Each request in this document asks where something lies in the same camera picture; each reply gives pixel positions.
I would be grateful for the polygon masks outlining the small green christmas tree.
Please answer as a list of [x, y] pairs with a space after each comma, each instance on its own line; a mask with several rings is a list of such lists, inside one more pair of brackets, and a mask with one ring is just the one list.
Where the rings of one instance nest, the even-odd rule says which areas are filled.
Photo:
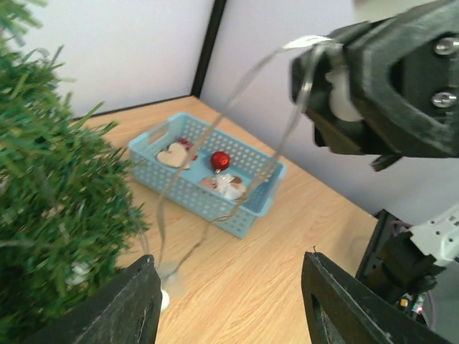
[[39, 27], [30, 1], [1, 3], [1, 341], [19, 343], [104, 287], [145, 231], [105, 134], [74, 120], [56, 56], [13, 48]]

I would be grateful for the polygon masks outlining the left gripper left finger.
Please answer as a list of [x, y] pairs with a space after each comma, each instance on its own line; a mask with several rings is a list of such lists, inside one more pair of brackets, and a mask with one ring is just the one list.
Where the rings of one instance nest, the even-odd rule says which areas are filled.
[[143, 255], [64, 317], [25, 343], [155, 343], [161, 281], [150, 254]]

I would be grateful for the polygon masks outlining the wooden heart ornament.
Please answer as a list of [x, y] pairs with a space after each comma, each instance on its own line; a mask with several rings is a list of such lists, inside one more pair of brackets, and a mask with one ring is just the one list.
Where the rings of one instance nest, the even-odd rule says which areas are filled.
[[170, 168], [180, 168], [187, 157], [187, 150], [182, 144], [172, 143], [166, 150], [159, 152], [156, 159]]

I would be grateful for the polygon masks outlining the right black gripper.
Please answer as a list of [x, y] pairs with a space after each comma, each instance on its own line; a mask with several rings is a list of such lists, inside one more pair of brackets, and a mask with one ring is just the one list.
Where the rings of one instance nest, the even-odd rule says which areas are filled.
[[312, 77], [303, 109], [316, 145], [373, 155], [382, 171], [407, 158], [458, 156], [458, 3], [432, 1], [334, 30], [330, 52], [290, 68], [290, 96]]

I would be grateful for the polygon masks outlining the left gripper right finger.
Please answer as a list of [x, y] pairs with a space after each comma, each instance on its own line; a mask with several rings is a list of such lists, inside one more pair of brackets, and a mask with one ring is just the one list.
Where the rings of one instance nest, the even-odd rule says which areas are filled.
[[301, 289], [312, 343], [444, 343], [320, 252], [306, 252]]

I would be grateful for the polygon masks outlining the red ball ornament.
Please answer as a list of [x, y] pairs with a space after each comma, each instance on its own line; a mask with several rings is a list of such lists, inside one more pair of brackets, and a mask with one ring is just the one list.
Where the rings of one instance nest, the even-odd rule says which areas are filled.
[[224, 151], [215, 151], [210, 157], [210, 163], [216, 172], [224, 171], [230, 166], [230, 155]]

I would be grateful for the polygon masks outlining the fairy light string white beads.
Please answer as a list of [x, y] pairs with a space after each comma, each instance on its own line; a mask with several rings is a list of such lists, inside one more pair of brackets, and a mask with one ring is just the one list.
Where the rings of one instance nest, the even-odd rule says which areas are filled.
[[[248, 144], [241, 143], [237, 139], [218, 131], [217, 126], [225, 118], [228, 110], [250, 86], [260, 71], [277, 55], [294, 49], [306, 49], [309, 54], [307, 59], [308, 70], [300, 78], [300, 90], [295, 109], [274, 154], [266, 157]], [[289, 137], [297, 127], [302, 113], [306, 110], [311, 96], [313, 75], [319, 60], [323, 56], [329, 57], [331, 69], [338, 71], [343, 66], [341, 61], [343, 55], [343, 48], [340, 43], [322, 36], [304, 36], [276, 49], [246, 73], [229, 97], [224, 110], [212, 124], [202, 131], [202, 134], [195, 140], [192, 149], [180, 160], [178, 169], [161, 190], [156, 209], [156, 220], [161, 237], [161, 251], [157, 259], [156, 271], [161, 280], [161, 292], [164, 296], [161, 305], [163, 309], [166, 309], [170, 302], [166, 288], [178, 280], [180, 267], [205, 243], [212, 226], [217, 226], [234, 237], [242, 239], [247, 236], [255, 220], [265, 215], [272, 201], [269, 196], [262, 196], [260, 186], [266, 182], [276, 183], [279, 177], [284, 174], [284, 167], [278, 160]], [[216, 168], [214, 170], [213, 180], [217, 185], [216, 191], [206, 191], [198, 185], [186, 188], [184, 184], [181, 174], [185, 167], [191, 164], [191, 157], [198, 151], [223, 152], [229, 157], [229, 168]], [[166, 248], [164, 204], [167, 199], [175, 201], [206, 220], [200, 239], [178, 262], [164, 261]]]

